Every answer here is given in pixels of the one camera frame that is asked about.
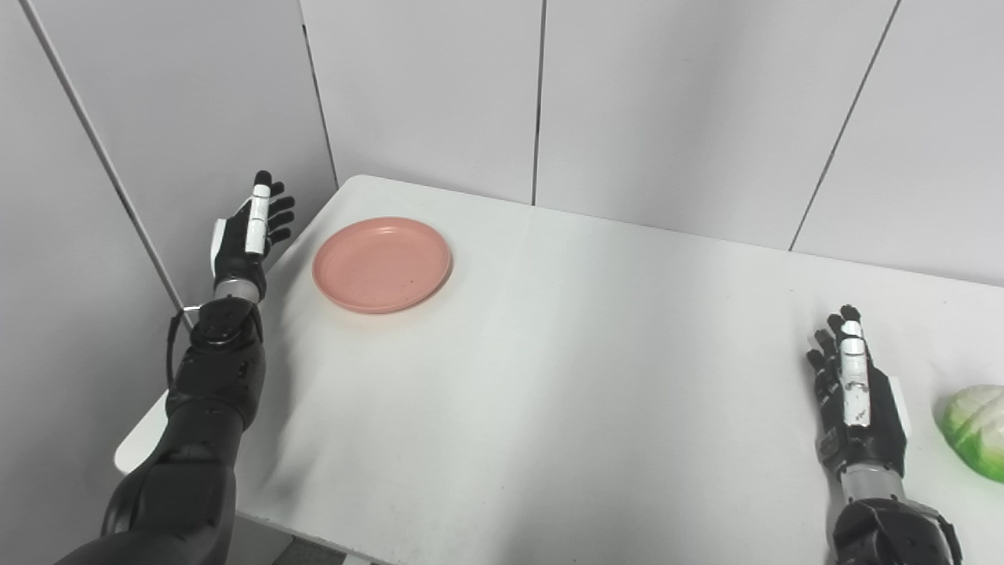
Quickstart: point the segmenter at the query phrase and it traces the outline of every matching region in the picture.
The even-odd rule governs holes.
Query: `black wire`
[[[168,388],[175,384],[175,338],[178,336],[178,326],[181,326],[184,310],[179,310],[178,314],[171,318],[171,325],[168,326]]]

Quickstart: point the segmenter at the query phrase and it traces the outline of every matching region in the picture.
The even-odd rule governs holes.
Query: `panel seam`
[[[540,6],[540,54],[537,59],[537,115],[533,129],[533,181],[530,186],[530,205],[537,205],[537,165],[540,160],[540,100],[544,90],[544,36],[547,30],[547,0]]]
[[[331,163],[331,175],[334,177],[334,189],[338,190],[338,172],[334,167],[334,152],[331,151],[331,135],[327,130],[327,118],[324,117],[324,104],[320,101],[320,87],[317,85],[317,72],[313,65],[313,52],[310,50],[310,38],[307,37],[307,24],[303,18],[303,8],[300,7],[300,21],[303,22],[303,42],[307,47],[307,61],[310,62],[310,78],[313,79],[314,96],[317,98],[317,109],[320,112],[320,126],[324,130],[324,145],[327,147],[327,158]]]
[[[136,229],[137,235],[140,237],[140,241],[147,250],[147,255],[154,263],[154,268],[157,270],[157,275],[161,278],[161,282],[164,285],[165,291],[168,293],[168,297],[174,304],[175,309],[181,310],[184,307],[181,296],[178,294],[178,290],[171,281],[171,276],[168,274],[167,268],[164,266],[164,261],[161,259],[160,254],[158,254],[157,249],[154,247],[154,243],[150,238],[150,233],[144,226],[143,220],[140,218],[140,215],[137,213],[129,194],[126,192],[121,179],[118,176],[118,172],[115,170],[114,165],[112,165],[111,159],[109,158],[104,145],[101,143],[100,137],[98,137],[97,131],[90,120],[90,116],[87,114],[87,111],[83,107],[83,103],[80,101],[80,97],[73,88],[73,84],[70,81],[69,76],[66,74],[66,70],[63,67],[62,61],[59,59],[59,55],[52,46],[52,42],[49,39],[48,34],[45,32],[45,28],[42,26],[41,20],[39,19],[37,12],[35,12],[34,6],[31,5],[30,0],[19,0],[19,2],[21,4],[21,8],[24,10],[25,16],[28,18],[28,23],[31,25],[32,30],[35,32],[35,36],[38,38],[38,42],[42,46],[42,50],[45,52],[45,56],[49,59],[49,64],[52,65],[52,70],[55,72],[56,78],[59,80],[59,84],[62,86],[66,97],[69,98],[70,105],[73,107],[73,111],[76,113],[77,119],[79,119],[80,124],[83,127],[84,132],[87,134],[87,138],[94,150],[94,153],[97,155],[101,168],[104,169],[104,173],[107,175],[115,194],[118,196],[118,201],[121,202],[122,207],[126,209],[126,214],[129,216],[130,221],[133,222],[133,227]]]
[[[812,190],[812,196],[809,197],[808,205],[805,206],[805,211],[802,212],[802,218],[798,222],[798,228],[795,229],[795,235],[791,238],[791,244],[788,245],[789,251],[793,251],[795,249],[795,243],[798,241],[798,236],[802,232],[805,220],[809,216],[809,210],[812,209],[812,204],[815,203],[816,195],[819,194],[819,188],[822,187],[822,183],[826,179],[826,173],[829,172],[829,166],[833,163],[833,156],[836,155],[836,148],[840,145],[840,140],[843,138],[843,132],[847,128],[847,123],[850,122],[850,115],[854,112],[854,108],[857,106],[857,100],[861,97],[861,91],[864,90],[864,82],[867,81],[868,75],[871,74],[871,68],[875,64],[875,59],[878,58],[878,51],[882,50],[882,46],[886,42],[886,36],[889,35],[889,30],[893,26],[893,19],[896,18],[896,14],[900,10],[900,4],[902,2],[903,0],[897,0],[896,4],[893,5],[893,11],[889,15],[889,20],[886,21],[886,27],[883,28],[882,35],[878,37],[878,43],[875,45],[875,49],[871,53],[871,58],[868,60],[868,65],[864,68],[864,75],[861,76],[861,81],[857,85],[857,91],[854,92],[854,98],[850,101],[850,107],[847,109],[847,114],[843,117],[843,123],[840,124],[840,130],[836,133],[836,139],[833,142],[833,147],[830,149],[829,155],[826,157],[826,163],[823,164],[822,172],[819,173],[819,179],[816,181],[815,188]]]

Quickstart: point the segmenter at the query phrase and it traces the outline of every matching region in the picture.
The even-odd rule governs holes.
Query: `robotic arm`
[[[903,490],[905,411],[875,368],[860,314],[844,306],[816,332],[807,354],[822,419],[819,456],[840,482],[847,506],[833,530],[837,565],[960,565],[955,529]]]
[[[290,236],[292,197],[267,171],[251,198],[218,220],[214,298],[199,308],[177,377],[169,349],[168,426],[154,453],[115,489],[101,537],[57,565],[222,565],[234,520],[234,463],[265,378],[261,261]],[[172,321],[177,330],[181,313]]]

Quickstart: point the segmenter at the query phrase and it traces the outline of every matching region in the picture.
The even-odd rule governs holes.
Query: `white table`
[[[311,259],[383,215],[436,227],[455,267],[416,308],[353,314]],[[932,411],[1004,383],[1004,289],[372,177],[269,273],[238,510],[393,564],[822,564],[838,505],[803,354],[844,303],[903,382],[908,495],[956,524],[967,565],[999,563],[1004,485]],[[118,468],[163,426],[159,403]]]

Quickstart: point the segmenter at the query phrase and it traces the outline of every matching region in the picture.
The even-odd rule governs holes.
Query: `black robotic forearm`
[[[234,463],[265,376],[257,307],[200,309],[168,393],[154,453],[112,495],[101,537],[57,565],[222,565],[234,519]]]

